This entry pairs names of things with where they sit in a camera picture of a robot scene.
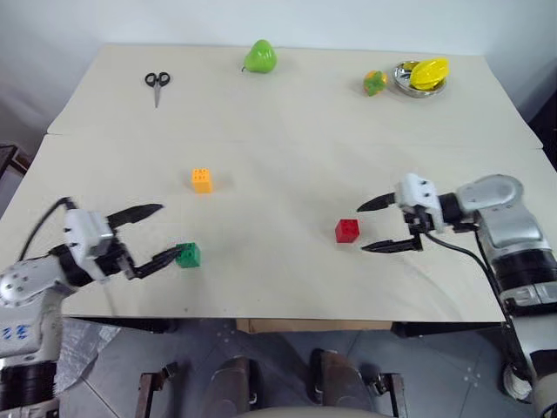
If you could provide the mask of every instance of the gray floor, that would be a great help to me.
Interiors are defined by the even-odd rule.
[[[315,347],[346,354],[358,366],[401,373],[411,418],[534,416],[531,406],[498,391],[500,353],[475,332],[400,339],[385,331],[247,335],[233,328],[228,320],[185,320],[173,334],[123,329],[61,396],[61,416],[133,417],[139,375],[177,361],[182,373],[155,393],[151,416],[196,417],[212,373],[238,354],[262,366],[268,406],[311,405],[304,381]],[[386,397],[373,401],[378,412],[391,413]]]

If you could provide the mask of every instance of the metal bowl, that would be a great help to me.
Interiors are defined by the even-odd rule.
[[[394,67],[393,80],[396,86],[411,98],[429,98],[443,91],[446,80],[443,79],[431,90],[418,90],[410,85],[410,74],[419,61],[405,61]]]

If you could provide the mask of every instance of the orange block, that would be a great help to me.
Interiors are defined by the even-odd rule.
[[[194,168],[191,172],[191,184],[196,193],[211,193],[212,180],[208,168]]]

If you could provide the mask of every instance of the white table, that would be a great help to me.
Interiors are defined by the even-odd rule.
[[[391,71],[430,55],[278,49],[271,74],[241,72],[246,48],[104,47],[52,123],[53,134],[137,135],[190,141],[277,141],[540,148],[483,57],[450,56],[448,84],[435,99],[391,86],[375,98],[370,70]],[[173,79],[153,109],[148,72]]]
[[[162,203],[163,211],[122,228],[137,262],[195,241],[202,266],[173,265],[146,280],[116,278],[68,299],[67,314],[149,317],[252,317],[497,321],[500,312],[479,268],[424,242],[423,253],[370,254],[359,245],[404,239],[399,210],[356,215],[390,192],[407,171],[434,179],[440,192],[494,172],[521,179],[526,202],[557,242],[555,173],[538,150],[446,149],[362,144],[261,144],[47,136],[37,161],[0,222],[0,261],[9,264],[40,213],[62,195],[109,214]],[[188,186],[195,166],[213,171],[215,192]],[[358,218],[355,245],[336,244],[340,218]],[[31,255],[59,243],[61,216]],[[446,237],[474,248],[472,236]]]
[[[10,237],[0,265],[60,196],[104,214],[162,203],[121,228],[122,240],[137,263],[195,241],[202,266],[89,285],[67,300],[66,314],[502,320],[471,260],[427,241],[423,253],[364,253],[359,245],[408,232],[396,208],[355,212],[406,172],[439,192],[501,172],[524,183],[528,207],[557,243],[555,172],[484,60],[451,57],[444,94],[415,100],[396,91],[366,98],[356,81],[417,54],[280,50],[277,72],[261,76],[238,72],[244,52],[103,49],[0,221],[0,236]],[[174,77],[156,111],[142,84],[148,71]],[[213,194],[193,192],[194,167],[211,169]],[[354,245],[335,242],[341,218],[360,220]],[[31,255],[61,241],[61,221],[59,213],[41,231]],[[471,236],[445,238],[475,248]]]

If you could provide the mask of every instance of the lego block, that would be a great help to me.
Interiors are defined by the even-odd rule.
[[[201,251],[195,242],[178,244],[182,252],[177,256],[176,263],[182,268],[201,266]]]
[[[212,179],[208,168],[194,168],[191,172],[191,184],[196,193],[211,193]]]
[[[334,228],[337,235],[337,242],[354,242],[359,236],[359,226],[357,219],[341,219]]]

